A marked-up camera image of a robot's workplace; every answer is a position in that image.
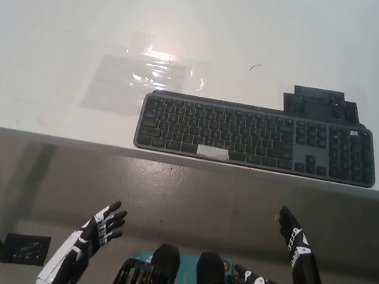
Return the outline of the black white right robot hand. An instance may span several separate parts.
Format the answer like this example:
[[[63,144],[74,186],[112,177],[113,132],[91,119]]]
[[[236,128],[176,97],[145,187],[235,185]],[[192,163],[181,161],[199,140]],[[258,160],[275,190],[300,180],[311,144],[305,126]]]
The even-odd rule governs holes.
[[[316,257],[305,231],[286,206],[282,206],[279,212],[279,225],[289,251],[293,284],[321,284]],[[243,265],[236,264],[234,269],[246,284],[277,284]]]

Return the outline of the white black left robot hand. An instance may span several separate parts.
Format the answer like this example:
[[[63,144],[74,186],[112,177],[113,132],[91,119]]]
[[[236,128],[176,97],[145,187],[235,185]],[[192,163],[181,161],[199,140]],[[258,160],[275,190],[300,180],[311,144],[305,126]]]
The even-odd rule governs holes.
[[[127,212],[120,207],[120,201],[106,206],[69,235],[37,275],[35,284],[77,284],[99,249],[122,236]]]

